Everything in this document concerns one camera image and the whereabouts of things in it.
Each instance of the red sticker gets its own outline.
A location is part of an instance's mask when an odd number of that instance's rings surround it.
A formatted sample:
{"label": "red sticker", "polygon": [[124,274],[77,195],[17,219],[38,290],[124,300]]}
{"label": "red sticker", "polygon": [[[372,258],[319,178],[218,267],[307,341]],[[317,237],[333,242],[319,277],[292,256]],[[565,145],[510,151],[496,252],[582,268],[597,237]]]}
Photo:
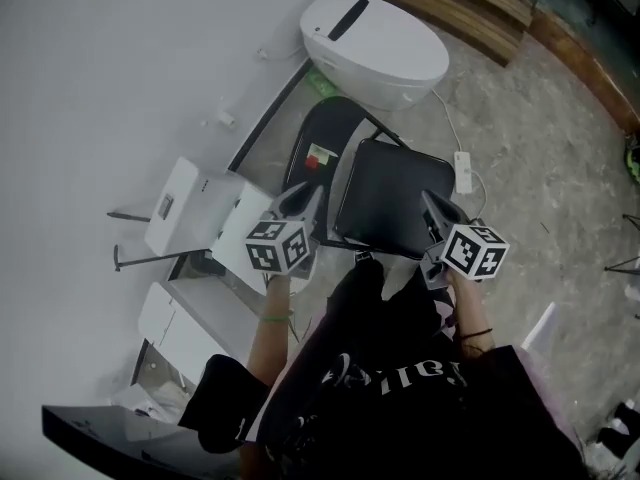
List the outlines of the red sticker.
{"label": "red sticker", "polygon": [[304,161],[304,165],[309,169],[317,169],[318,168],[318,157],[310,155]]}

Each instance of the toilet lid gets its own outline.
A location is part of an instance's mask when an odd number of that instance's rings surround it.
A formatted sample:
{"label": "toilet lid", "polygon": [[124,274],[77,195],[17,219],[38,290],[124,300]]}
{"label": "toilet lid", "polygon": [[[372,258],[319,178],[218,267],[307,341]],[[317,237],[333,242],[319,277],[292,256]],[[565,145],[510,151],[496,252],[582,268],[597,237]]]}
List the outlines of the toilet lid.
{"label": "toilet lid", "polygon": [[302,15],[300,28],[334,55],[399,82],[439,78],[449,67],[438,36],[382,0],[316,0]]}

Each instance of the floor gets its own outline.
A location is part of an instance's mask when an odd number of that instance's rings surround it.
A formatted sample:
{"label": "floor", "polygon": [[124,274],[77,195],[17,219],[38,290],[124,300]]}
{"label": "floor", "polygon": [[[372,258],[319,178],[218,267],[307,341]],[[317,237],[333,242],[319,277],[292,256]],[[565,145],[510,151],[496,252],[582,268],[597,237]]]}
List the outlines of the floor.
{"label": "floor", "polygon": [[599,17],[589,26],[591,7],[586,0],[540,0],[550,7],[584,41],[596,59],[611,74],[636,110],[640,109],[640,54],[634,52],[607,21]]}
{"label": "floor", "polygon": [[[640,389],[640,321],[634,318],[640,306],[625,297],[625,276],[603,272],[603,266],[632,256],[640,238],[621,220],[622,213],[637,214],[639,202],[621,162],[621,133],[586,87],[530,37],[516,60],[501,68],[436,31],[451,57],[437,90],[487,186],[483,217],[511,243],[499,277],[482,283],[496,337],[501,344],[521,343],[547,306],[558,305],[560,323],[543,354],[544,374],[586,438],[613,402]],[[238,172],[279,193],[298,129],[320,99],[303,79]],[[452,160],[455,141],[434,95],[401,112],[369,110],[410,147]],[[357,131],[350,151],[359,139]],[[334,198],[350,158],[347,153],[337,173]],[[474,215],[482,205],[482,189],[476,186],[470,197],[454,196],[454,201]],[[389,296],[415,264],[382,259],[392,267],[384,294]],[[312,282],[293,298],[298,334],[351,266],[347,251],[319,251]],[[260,296],[233,276],[228,281],[247,304],[260,309]]]}

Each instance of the white toilet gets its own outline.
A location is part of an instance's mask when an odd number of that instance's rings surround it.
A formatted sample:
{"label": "white toilet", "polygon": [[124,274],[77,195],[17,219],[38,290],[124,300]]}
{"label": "white toilet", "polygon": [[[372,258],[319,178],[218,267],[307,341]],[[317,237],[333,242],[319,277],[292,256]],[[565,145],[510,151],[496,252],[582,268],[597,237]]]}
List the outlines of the white toilet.
{"label": "white toilet", "polygon": [[383,110],[415,105],[449,67],[438,36],[382,0],[316,0],[300,28],[309,56],[329,80]]}

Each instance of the white wall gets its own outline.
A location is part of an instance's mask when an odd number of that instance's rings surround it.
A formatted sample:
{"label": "white wall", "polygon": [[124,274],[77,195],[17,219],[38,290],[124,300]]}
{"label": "white wall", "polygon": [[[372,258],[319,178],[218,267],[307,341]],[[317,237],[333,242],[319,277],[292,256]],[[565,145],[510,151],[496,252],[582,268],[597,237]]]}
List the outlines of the white wall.
{"label": "white wall", "polygon": [[[0,0],[3,478],[94,476],[41,437],[40,405],[128,382],[169,268],[113,272],[114,243],[147,252],[144,225],[104,213],[145,211],[179,155],[227,165],[303,61],[254,52],[291,51],[310,1]],[[214,122],[221,97],[234,133]]]}

